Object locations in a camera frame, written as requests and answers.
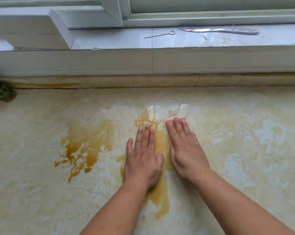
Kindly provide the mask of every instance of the wire hook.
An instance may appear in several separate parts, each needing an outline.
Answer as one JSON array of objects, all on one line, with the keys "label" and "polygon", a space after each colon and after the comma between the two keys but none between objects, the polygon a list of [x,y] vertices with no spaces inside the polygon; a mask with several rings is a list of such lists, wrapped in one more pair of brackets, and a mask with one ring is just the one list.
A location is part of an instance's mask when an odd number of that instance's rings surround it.
[{"label": "wire hook", "polygon": [[173,30],[170,31],[171,33],[166,33],[166,34],[159,34],[159,35],[153,35],[153,36],[149,36],[149,37],[144,37],[144,39],[147,38],[153,38],[153,37],[157,37],[157,36],[163,36],[163,35],[174,35],[176,32],[174,32]]}]

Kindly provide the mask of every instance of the marble floor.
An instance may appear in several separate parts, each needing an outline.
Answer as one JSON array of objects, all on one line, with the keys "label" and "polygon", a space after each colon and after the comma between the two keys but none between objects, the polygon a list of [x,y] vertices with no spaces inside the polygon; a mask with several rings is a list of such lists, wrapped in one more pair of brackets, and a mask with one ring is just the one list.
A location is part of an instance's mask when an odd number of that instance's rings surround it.
[{"label": "marble floor", "polygon": [[168,157],[186,117],[215,171],[295,230],[295,86],[18,90],[0,102],[0,235],[79,234],[122,184],[149,122],[165,152],[136,234],[223,234]]}]

